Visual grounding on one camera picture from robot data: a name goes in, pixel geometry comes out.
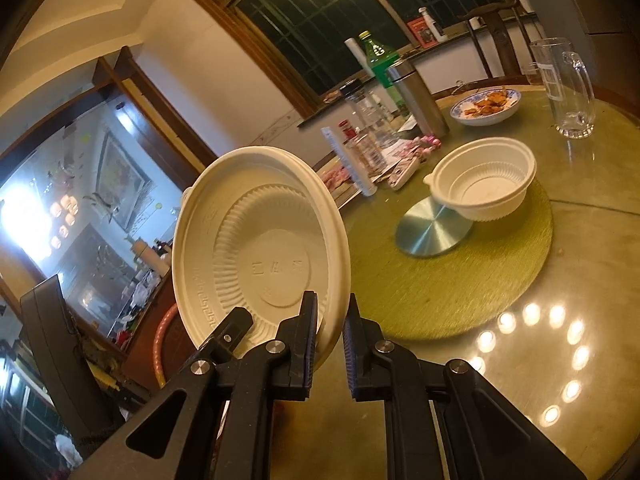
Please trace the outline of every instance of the green plastic bottle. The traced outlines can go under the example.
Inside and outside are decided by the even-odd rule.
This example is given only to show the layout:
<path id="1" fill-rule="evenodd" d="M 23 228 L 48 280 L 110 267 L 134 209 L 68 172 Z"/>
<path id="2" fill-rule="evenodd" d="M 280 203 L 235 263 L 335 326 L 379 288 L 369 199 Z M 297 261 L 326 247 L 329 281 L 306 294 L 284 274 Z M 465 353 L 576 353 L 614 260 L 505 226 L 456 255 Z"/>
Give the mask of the green plastic bottle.
<path id="1" fill-rule="evenodd" d="M 389 97 L 394 100 L 398 107 L 398 111 L 402 115 L 408 116 L 409 112 L 406 104 L 404 103 L 404 99 L 402 99 L 400 92 L 398 92 L 398 89 L 396 89 L 394 84 L 391 82 L 391 79 L 386 75 L 386 69 L 400 59 L 398 51 L 374 40 L 368 30 L 362 32 L 358 37 L 364 42 L 364 52 L 367 56 L 367 64 L 373 70 L 376 79 L 386 89 Z"/>

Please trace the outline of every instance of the blue and white plate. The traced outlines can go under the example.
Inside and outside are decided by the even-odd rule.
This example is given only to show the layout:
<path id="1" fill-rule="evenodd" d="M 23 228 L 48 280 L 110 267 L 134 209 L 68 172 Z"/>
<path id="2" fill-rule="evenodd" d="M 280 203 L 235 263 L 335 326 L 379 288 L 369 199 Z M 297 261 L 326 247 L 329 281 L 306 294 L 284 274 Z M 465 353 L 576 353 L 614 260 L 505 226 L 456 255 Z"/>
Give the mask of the blue and white plate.
<path id="1" fill-rule="evenodd" d="M 520 99 L 522 94 L 517 90 L 507 88 L 507 103 L 504 105 L 501 111 L 495 114 L 483 115 L 477 117 L 471 117 L 465 115 L 465 110 L 475 108 L 474 103 L 485 99 L 491 92 L 499 91 L 500 88 L 490 88 L 483 90 L 477 94 L 470 95 L 462 99 L 458 104 L 451 108 L 451 117 L 457 120 L 461 124 L 467 124 L 468 126 L 488 126 L 489 124 L 501 123 L 503 120 L 508 119 L 520 108 Z"/>

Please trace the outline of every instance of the metal disc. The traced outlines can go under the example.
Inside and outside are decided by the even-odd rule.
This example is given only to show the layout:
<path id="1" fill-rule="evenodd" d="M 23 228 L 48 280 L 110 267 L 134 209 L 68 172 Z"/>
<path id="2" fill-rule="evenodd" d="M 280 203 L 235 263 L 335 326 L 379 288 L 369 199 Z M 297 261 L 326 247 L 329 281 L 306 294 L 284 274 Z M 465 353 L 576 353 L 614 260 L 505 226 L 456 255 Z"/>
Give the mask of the metal disc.
<path id="1" fill-rule="evenodd" d="M 464 239 L 473 222 L 427 197 L 404 213 L 396 246 L 411 256 L 435 256 Z"/>

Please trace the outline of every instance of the label on glass mug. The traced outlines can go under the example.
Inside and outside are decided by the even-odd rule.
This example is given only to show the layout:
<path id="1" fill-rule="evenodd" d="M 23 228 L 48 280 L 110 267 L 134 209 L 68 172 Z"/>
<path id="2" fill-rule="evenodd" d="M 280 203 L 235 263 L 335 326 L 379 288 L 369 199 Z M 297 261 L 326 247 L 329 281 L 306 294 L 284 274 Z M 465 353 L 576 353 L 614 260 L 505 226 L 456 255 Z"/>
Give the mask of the label on glass mug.
<path id="1" fill-rule="evenodd" d="M 562 95 L 562 86 L 558 79 L 558 72 L 553 65 L 538 63 L 538 69 L 540 70 L 540 76 L 545 84 L 546 96 L 554 101 L 562 101 L 564 96 Z"/>

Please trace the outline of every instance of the metal screw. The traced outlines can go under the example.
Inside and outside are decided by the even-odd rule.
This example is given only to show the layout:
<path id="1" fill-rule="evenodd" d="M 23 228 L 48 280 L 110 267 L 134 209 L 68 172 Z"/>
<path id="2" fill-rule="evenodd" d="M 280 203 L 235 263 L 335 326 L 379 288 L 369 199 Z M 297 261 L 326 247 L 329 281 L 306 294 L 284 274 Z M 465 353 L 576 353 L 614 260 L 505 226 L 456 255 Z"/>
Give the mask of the metal screw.
<path id="1" fill-rule="evenodd" d="M 380 341 L 377 341 L 374 346 L 376 350 L 382 354 L 388 354 L 389 352 L 392 352 L 393 349 L 396 347 L 396 345 L 394 345 L 391 341 L 388 341 L 386 339 L 381 339 Z"/>
<path id="2" fill-rule="evenodd" d="M 265 348 L 270 354 L 279 354 L 286 348 L 286 345 L 282 341 L 274 339 L 273 341 L 269 341 Z"/>
<path id="3" fill-rule="evenodd" d="M 469 364 L 462 359 L 453 359 L 453 361 L 449 363 L 449 368 L 451 368 L 455 374 L 466 374 L 469 371 Z"/>
<path id="4" fill-rule="evenodd" d="M 191 363 L 191 372 L 196 375 L 204 375 L 211 370 L 211 365 L 208 361 L 202 359 Z"/>

